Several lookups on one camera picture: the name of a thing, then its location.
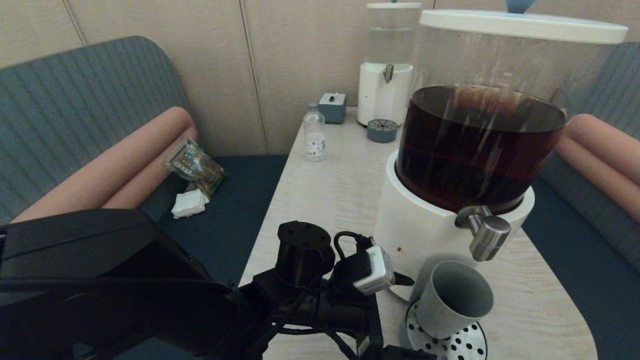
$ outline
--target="blue cushion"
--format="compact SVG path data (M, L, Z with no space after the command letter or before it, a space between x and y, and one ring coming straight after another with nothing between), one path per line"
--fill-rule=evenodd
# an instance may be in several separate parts
M544 180L522 226L582 313L599 359L640 359L640 275Z
M178 73L143 37L0 69L0 224L172 106L189 111ZM177 183L170 177L140 208L160 219Z
M611 50L580 111L640 139L640 44L627 42ZM640 272L640 224L637 221L556 153L549 157L540 177Z
M217 158L227 172L207 209L174 220L169 210L158 225L223 283L238 283L276 190L287 156ZM193 359L158 339L148 340L117 359Z

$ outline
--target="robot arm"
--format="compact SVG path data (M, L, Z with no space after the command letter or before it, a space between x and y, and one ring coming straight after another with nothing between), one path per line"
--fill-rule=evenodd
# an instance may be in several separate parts
M369 254L359 246L322 279L335 255L312 224L282 224L276 266L241 288L216 282L135 210L41 218L0 236L3 354L74 358L71 346L83 343L93 350L78 358L108 359L157 337L208 359L261 359L278 333L324 332L357 359L435 358L383 348L376 296L350 286L349 276L372 275L358 265ZM356 339L357 355L336 332Z

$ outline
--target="plastic bag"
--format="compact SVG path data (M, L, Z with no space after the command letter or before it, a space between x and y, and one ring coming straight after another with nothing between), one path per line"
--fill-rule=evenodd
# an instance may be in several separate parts
M192 138L186 138L184 145L167 157L164 167L190 181L188 189L198 188L208 198L225 178L225 170Z

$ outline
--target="white dispenser base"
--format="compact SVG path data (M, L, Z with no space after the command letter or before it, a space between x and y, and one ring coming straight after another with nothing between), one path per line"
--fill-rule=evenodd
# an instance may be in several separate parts
M396 175L397 153L395 151L387 160L373 236L376 244L391 257L394 270L416 280L414 286L391 287L398 296L411 301L420 296L437 263L457 260L473 267L480 263L473 260L469 251L473 238L471 231L454 225L456 214L422 200L402 185ZM509 222L511 233L496 258L518 232L534 201L533 189L529 187L516 209L499 215Z
M367 125L371 120L391 120L404 124L409 105L413 66L394 65L391 81L383 74L387 64L363 63L360 66L358 88L358 121Z

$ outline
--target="water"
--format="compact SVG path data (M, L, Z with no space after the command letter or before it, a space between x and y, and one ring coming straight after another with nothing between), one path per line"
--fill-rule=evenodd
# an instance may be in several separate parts
M364 61L369 63L404 64L413 51L412 28L369 28L369 43Z

